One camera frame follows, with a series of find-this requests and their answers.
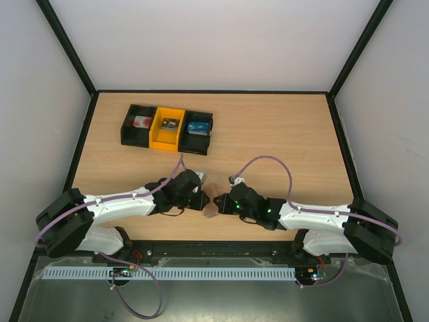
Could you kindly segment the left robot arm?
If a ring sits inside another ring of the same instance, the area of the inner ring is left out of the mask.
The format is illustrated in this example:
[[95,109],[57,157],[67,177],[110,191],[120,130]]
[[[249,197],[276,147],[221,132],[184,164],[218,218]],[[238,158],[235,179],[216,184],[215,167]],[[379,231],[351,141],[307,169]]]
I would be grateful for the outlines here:
[[114,255],[126,248],[129,238],[123,228],[105,228],[104,223],[168,215],[173,208],[201,211],[210,201],[202,189],[205,179],[205,172],[187,169],[126,193],[83,195],[79,189],[68,189],[36,217],[36,244],[50,258],[74,251]]

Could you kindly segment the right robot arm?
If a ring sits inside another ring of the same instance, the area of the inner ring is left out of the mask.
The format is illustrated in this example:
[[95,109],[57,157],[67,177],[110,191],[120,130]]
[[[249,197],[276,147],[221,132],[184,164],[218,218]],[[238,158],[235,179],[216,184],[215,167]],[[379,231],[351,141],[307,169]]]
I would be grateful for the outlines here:
[[357,254],[377,264],[390,264],[398,223],[381,209],[355,198],[350,205],[303,205],[264,198],[240,182],[214,198],[219,213],[249,219],[267,230],[297,231],[293,257],[308,262],[314,256]]

